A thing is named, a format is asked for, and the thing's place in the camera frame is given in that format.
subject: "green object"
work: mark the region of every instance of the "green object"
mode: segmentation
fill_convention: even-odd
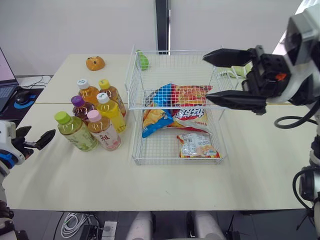
[[[70,121],[71,117],[68,113],[65,111],[60,111],[56,115],[54,115],[54,119],[59,123],[59,124],[66,124],[67,122]]]
[[[81,151],[88,152],[97,147],[98,141],[79,117],[60,111],[54,115],[54,119],[59,123],[59,132]]]
[[[147,70],[149,68],[148,58],[140,50],[137,50],[137,53],[139,55],[141,70],[142,71]]]
[[[227,71],[229,73],[229,76],[232,78],[246,78],[247,74],[252,69],[252,62],[249,62],[245,66],[232,66],[230,68],[228,67],[219,67],[218,70],[221,72]]]

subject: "laptop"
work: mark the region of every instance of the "laptop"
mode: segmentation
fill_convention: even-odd
[[[15,92],[18,81],[0,47],[0,112]]]

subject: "white wall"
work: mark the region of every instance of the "white wall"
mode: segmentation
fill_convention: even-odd
[[[153,0],[0,0],[0,47],[15,75],[54,74],[71,53],[129,54],[156,42]]]
[[[301,0],[172,0],[171,49],[248,49],[272,53]]]

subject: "white wire rack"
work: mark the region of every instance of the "white wire rack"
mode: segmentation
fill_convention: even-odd
[[[215,67],[203,60],[203,56],[209,52],[211,50],[142,51],[141,53],[148,59],[147,69],[143,70],[146,63],[141,63],[139,53],[133,50],[125,82],[128,108],[130,110],[156,108],[148,104],[149,96],[166,84],[209,86],[211,89],[209,93],[234,90],[238,80],[231,79],[228,70]],[[162,109],[190,108],[175,105],[172,94],[173,92],[167,93],[171,104],[161,107]],[[195,95],[200,95],[196,101],[201,105],[199,108],[223,108],[207,100],[205,94],[206,92],[199,88],[188,87],[181,90],[179,100],[184,102]]]
[[[132,159],[137,165],[164,165],[164,164],[219,164],[226,156],[226,146],[217,122],[219,116],[213,116],[212,110],[206,110],[208,128],[213,147],[219,152],[220,158],[181,158],[179,157],[182,144],[177,135],[190,133],[190,131],[178,128],[162,128],[146,138],[142,138],[142,112],[134,111],[136,116],[136,128]]]

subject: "green bottle cap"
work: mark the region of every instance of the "green bottle cap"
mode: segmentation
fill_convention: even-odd
[[[54,119],[59,123],[59,124],[66,124],[67,122],[70,121],[71,117],[68,113],[66,113],[65,111],[60,111],[57,112],[54,115]]]

